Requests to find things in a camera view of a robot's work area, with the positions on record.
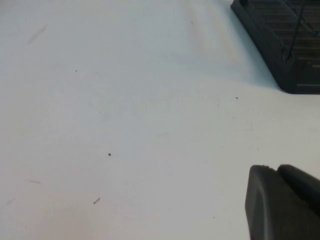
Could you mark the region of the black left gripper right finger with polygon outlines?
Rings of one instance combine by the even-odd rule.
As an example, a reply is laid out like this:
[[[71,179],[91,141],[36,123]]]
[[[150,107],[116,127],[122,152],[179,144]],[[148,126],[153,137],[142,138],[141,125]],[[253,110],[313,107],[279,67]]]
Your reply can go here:
[[[320,216],[320,180],[289,164],[280,165],[277,172],[298,197]]]

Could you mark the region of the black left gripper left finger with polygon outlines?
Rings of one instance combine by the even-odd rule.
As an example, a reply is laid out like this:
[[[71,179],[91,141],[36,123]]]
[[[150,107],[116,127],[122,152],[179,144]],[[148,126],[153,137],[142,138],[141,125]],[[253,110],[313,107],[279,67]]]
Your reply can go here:
[[[250,168],[245,212],[252,240],[318,240],[320,216],[283,180],[277,169]]]

